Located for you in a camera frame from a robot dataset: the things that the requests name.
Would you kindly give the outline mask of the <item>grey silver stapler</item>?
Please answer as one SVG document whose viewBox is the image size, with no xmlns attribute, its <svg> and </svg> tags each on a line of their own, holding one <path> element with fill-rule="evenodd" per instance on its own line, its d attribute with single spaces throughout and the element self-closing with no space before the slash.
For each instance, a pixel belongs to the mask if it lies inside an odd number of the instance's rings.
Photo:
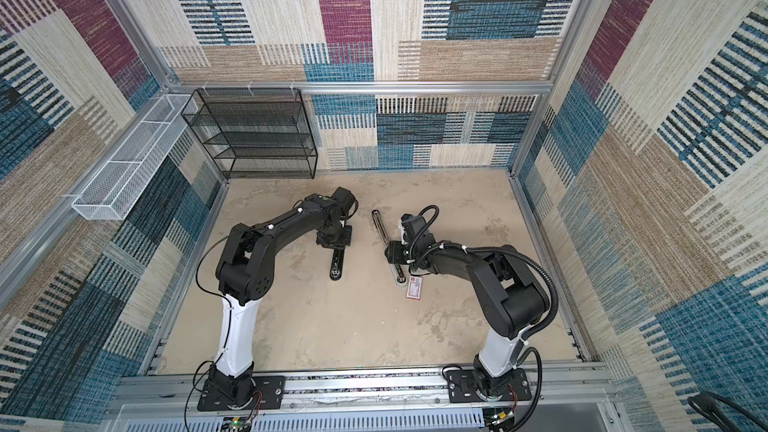
<svg viewBox="0 0 768 432">
<path fill-rule="evenodd" d="M 374 227 L 377 230 L 377 233 L 384 244 L 384 249 L 388 250 L 390 237 L 382 221 L 380 211 L 378 209 L 373 209 L 371 212 L 371 217 L 372 217 Z M 400 287 L 405 287 L 407 284 L 407 279 L 401 267 L 398 264 L 389 263 L 389 268 L 392 272 L 392 275 L 397 285 Z"/>
</svg>

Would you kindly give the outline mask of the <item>red white staple box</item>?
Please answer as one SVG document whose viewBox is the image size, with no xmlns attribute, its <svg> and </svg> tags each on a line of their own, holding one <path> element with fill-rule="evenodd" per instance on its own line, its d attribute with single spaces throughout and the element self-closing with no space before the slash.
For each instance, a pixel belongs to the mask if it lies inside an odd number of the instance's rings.
<svg viewBox="0 0 768 432">
<path fill-rule="evenodd" d="M 423 279 L 418 276 L 411 276 L 409 278 L 408 287 L 406 291 L 406 297 L 412 300 L 420 300 L 422 293 Z"/>
</svg>

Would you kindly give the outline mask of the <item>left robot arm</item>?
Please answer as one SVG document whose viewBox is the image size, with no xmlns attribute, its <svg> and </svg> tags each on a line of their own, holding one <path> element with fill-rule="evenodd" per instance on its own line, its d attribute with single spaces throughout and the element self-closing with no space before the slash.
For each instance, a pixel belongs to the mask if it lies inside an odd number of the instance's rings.
<svg viewBox="0 0 768 432">
<path fill-rule="evenodd" d="M 274 283 L 276 257 L 314 231 L 317 245 L 333 252 L 329 277 L 339 280 L 351 244 L 347 221 L 357 207 L 352 192 L 339 187 L 330 196 L 311 194 L 264 223 L 231 229 L 215 272 L 223 306 L 219 352 L 207 372 L 199 411 L 254 410 L 264 404 L 264 388 L 253 376 L 252 336 L 260 303 Z"/>
</svg>

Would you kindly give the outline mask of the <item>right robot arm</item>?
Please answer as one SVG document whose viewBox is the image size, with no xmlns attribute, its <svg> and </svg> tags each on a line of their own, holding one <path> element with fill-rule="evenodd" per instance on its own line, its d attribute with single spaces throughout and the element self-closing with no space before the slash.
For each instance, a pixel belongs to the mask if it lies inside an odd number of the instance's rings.
<svg viewBox="0 0 768 432">
<path fill-rule="evenodd" d="M 434 218 L 404 214 L 401 238 L 385 250 L 387 261 L 415 276 L 446 275 L 471 283 L 489 324 L 483 348 L 473 363 L 473 381 L 483 400 L 499 400 L 525 360 L 524 348 L 558 313 L 552 277 L 511 245 L 469 247 L 436 240 Z"/>
</svg>

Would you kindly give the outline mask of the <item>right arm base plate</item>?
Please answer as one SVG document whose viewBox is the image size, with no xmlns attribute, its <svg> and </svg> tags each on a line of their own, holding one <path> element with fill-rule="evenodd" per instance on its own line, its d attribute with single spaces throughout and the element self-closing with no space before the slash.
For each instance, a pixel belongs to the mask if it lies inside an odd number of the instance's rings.
<svg viewBox="0 0 768 432">
<path fill-rule="evenodd" d="M 463 369 L 447 365 L 441 369 L 451 403 L 519 402 L 533 398 L 531 382 L 522 368 L 511 369 L 501 377 L 490 377 L 482 368 Z"/>
</svg>

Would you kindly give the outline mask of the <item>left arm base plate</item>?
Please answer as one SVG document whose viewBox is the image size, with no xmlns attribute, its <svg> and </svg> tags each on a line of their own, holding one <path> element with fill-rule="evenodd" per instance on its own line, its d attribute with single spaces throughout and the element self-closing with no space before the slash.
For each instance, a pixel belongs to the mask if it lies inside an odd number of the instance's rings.
<svg viewBox="0 0 768 432">
<path fill-rule="evenodd" d="M 286 377 L 251 376 L 232 379 L 216 373 L 207 378 L 198 399 L 200 412 L 277 410 L 281 407 Z"/>
</svg>

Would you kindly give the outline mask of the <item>aluminium front rail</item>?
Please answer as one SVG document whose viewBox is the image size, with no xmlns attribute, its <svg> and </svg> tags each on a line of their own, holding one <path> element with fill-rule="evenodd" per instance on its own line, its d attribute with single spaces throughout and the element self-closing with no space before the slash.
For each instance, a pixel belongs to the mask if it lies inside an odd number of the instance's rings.
<svg viewBox="0 0 768 432">
<path fill-rule="evenodd" d="M 103 431 L 629 431 L 601 363 L 534 365 L 503 400 L 469 390 L 469 371 L 441 366 L 257 374 L 261 406 L 200 411 L 190 375 L 123 379 Z"/>
</svg>

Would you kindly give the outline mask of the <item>white mesh wall basket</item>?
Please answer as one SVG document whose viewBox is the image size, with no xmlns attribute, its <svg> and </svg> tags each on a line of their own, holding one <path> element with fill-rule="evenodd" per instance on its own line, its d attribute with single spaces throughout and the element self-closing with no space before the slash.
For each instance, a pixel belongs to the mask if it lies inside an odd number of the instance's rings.
<svg viewBox="0 0 768 432">
<path fill-rule="evenodd" d="M 89 221 L 122 221 L 134 208 L 186 128 L 190 97 L 160 98 L 131 129 L 71 204 Z"/>
</svg>

